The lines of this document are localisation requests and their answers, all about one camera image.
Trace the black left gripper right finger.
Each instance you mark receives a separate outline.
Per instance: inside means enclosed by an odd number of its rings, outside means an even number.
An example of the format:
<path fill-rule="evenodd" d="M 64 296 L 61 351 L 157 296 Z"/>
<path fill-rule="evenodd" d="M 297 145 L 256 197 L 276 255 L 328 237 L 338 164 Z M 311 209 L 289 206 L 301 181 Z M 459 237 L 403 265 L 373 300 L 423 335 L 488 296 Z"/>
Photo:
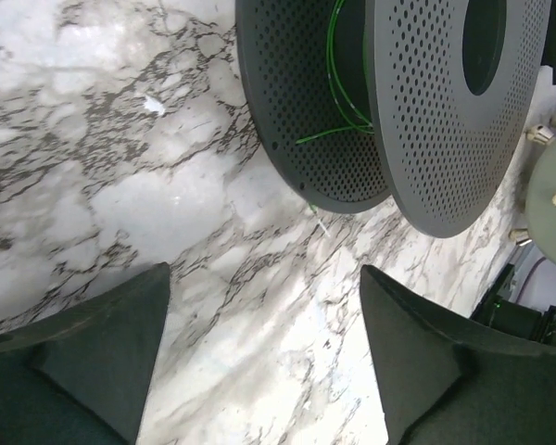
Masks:
<path fill-rule="evenodd" d="M 390 443 L 556 444 L 556 307 L 516 337 L 371 265 L 360 303 Z"/>

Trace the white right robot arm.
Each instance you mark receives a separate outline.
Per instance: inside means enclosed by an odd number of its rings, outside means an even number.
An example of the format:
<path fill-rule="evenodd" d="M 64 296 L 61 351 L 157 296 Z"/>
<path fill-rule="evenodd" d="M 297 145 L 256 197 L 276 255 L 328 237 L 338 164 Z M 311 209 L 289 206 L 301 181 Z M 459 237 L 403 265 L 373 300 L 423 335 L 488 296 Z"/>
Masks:
<path fill-rule="evenodd" d="M 509 239 L 524 255 L 508 264 L 471 318 L 514 337 L 556 346 L 556 113 L 530 126 L 542 146 L 524 189 L 524 228 Z"/>

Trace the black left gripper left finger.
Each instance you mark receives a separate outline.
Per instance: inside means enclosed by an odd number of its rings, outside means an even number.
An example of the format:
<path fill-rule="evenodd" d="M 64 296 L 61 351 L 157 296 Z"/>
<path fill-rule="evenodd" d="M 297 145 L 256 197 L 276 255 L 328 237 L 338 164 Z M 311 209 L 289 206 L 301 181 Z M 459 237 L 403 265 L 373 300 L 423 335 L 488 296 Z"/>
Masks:
<path fill-rule="evenodd" d="M 159 263 L 0 334 L 0 444 L 134 444 L 171 297 Z"/>

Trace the black cable spool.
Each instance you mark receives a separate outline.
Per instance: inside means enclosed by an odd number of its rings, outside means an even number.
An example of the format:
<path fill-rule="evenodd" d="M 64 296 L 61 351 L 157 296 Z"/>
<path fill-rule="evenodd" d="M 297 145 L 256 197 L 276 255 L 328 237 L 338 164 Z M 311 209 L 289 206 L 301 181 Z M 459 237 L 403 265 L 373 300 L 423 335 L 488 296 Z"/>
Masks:
<path fill-rule="evenodd" d="M 246 99 L 274 168 L 310 204 L 395 199 L 420 232 L 481 215 L 521 137 L 548 1 L 239 1 Z"/>

